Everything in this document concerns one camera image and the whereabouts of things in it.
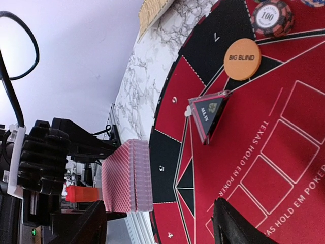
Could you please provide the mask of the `orange big blind button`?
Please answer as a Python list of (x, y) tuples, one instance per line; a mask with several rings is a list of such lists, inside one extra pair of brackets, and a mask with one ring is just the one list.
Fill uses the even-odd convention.
[(249, 38), (236, 40), (224, 56), (224, 70), (233, 80), (244, 81), (252, 77), (262, 61), (262, 53), (256, 42)]

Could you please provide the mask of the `100 chips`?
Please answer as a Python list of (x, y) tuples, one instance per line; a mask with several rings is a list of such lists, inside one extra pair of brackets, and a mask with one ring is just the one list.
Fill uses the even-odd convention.
[(251, 16), (255, 32), (269, 38), (286, 36), (294, 26), (294, 14), (284, 1), (262, 1)]

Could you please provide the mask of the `black triangular all-in marker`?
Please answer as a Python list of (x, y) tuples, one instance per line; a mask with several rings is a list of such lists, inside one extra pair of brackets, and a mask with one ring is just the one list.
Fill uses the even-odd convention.
[(210, 143), (231, 94), (230, 90), (222, 90), (188, 99), (202, 145)]

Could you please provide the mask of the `10 chips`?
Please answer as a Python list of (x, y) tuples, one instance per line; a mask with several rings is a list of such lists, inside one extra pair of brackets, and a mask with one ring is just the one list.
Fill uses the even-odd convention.
[(324, 0), (301, 0), (301, 2), (312, 8), (319, 8), (325, 6)]

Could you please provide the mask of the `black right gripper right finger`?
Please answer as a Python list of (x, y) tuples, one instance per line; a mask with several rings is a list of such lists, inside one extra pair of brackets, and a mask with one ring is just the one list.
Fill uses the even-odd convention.
[(224, 198), (214, 201), (212, 222), (215, 243), (277, 243), (251, 225)]

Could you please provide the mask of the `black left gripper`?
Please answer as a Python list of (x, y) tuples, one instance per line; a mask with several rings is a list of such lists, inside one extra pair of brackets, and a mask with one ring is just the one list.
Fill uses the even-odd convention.
[(67, 157), (78, 163), (95, 163), (119, 147), (114, 129), (107, 125), (100, 140), (69, 119), (51, 123), (37, 120), (24, 137), (17, 184), (23, 189), (22, 222), (26, 226), (49, 226), (50, 215), (59, 210), (65, 182)]

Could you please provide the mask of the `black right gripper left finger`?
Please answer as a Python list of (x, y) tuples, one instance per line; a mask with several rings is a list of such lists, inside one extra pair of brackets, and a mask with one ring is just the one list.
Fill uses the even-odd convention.
[(50, 243), (106, 243), (107, 216), (103, 201), (93, 203), (73, 224)]

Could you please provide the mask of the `red playing card deck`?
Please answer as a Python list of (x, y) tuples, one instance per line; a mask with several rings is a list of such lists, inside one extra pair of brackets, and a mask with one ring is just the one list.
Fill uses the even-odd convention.
[(153, 196), (147, 141), (129, 139), (102, 161), (102, 195), (107, 212), (151, 212)]

